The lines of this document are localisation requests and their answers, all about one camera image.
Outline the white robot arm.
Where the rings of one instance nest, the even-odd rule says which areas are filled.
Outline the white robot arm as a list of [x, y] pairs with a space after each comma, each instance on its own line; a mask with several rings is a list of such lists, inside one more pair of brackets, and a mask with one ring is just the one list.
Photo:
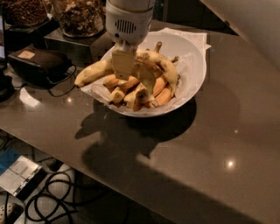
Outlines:
[[[200, 0], [280, 69], [280, 0]], [[116, 76], [127, 79], [136, 49], [151, 28], [155, 0], [106, 0], [106, 29], [115, 42]]]

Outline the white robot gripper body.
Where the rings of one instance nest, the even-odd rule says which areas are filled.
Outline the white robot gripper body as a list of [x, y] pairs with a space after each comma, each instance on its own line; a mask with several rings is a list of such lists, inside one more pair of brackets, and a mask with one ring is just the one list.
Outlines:
[[133, 53], [151, 28], [155, 0], [106, 0], [106, 29], [114, 50]]

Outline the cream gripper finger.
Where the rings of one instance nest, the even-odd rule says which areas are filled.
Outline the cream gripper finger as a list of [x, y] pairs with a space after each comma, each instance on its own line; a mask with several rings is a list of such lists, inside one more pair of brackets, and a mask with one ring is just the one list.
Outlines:
[[126, 52], [123, 50], [114, 50], [112, 52], [112, 64], [115, 76], [118, 79], [128, 80], [133, 68], [136, 57], [136, 51]]

